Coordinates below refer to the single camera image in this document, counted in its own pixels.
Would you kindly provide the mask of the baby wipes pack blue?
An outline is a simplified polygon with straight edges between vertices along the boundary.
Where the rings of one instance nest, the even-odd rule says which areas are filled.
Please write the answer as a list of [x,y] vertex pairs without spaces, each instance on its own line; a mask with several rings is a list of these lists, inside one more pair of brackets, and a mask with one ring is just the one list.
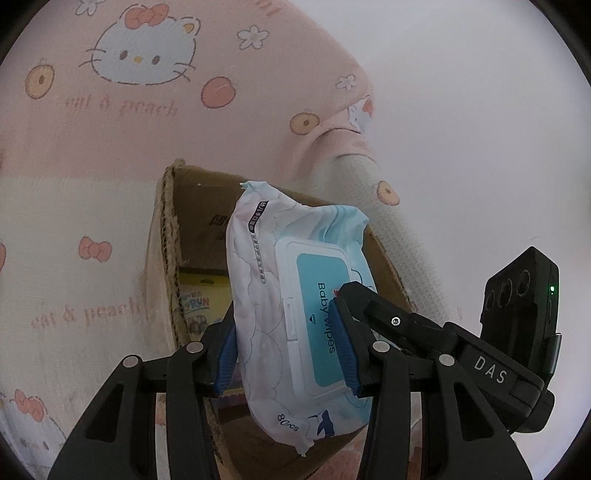
[[374,287],[363,239],[369,220],[348,205],[308,206],[266,182],[242,183],[226,229],[242,386],[250,414],[298,454],[365,426],[339,365],[329,304],[342,285]]

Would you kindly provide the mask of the oil pastel box yellow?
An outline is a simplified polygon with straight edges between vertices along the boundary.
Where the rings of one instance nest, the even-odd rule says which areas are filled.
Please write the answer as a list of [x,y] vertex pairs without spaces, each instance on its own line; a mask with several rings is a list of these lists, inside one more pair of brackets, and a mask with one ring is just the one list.
[[191,341],[199,340],[209,325],[221,322],[231,304],[226,276],[181,272],[179,292],[183,319]]

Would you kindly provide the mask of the brown cardboard box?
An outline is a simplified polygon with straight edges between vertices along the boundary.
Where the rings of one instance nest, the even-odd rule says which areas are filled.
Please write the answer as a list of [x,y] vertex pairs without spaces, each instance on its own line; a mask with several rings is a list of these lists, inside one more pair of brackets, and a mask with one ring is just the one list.
[[[225,230],[242,193],[240,181],[177,161],[158,183],[145,268],[148,317],[166,327],[175,347],[199,340],[230,305]],[[379,293],[411,305],[397,270],[401,260],[390,257],[404,251],[396,195],[374,162],[361,156],[325,160],[281,188],[308,205],[360,208],[370,219],[363,251]],[[361,461],[361,431],[319,440],[304,456],[273,441],[250,415],[238,373],[221,398],[205,400],[204,417],[223,479],[346,478]]]

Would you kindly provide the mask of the pink hello kitty bedsheet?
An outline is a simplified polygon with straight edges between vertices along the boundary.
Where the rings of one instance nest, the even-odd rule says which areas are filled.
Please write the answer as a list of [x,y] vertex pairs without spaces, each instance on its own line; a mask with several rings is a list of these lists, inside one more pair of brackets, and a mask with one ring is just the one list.
[[177,159],[363,209],[414,305],[448,305],[377,143],[402,1],[51,1],[1,66],[1,433],[48,475],[146,312],[156,185]]

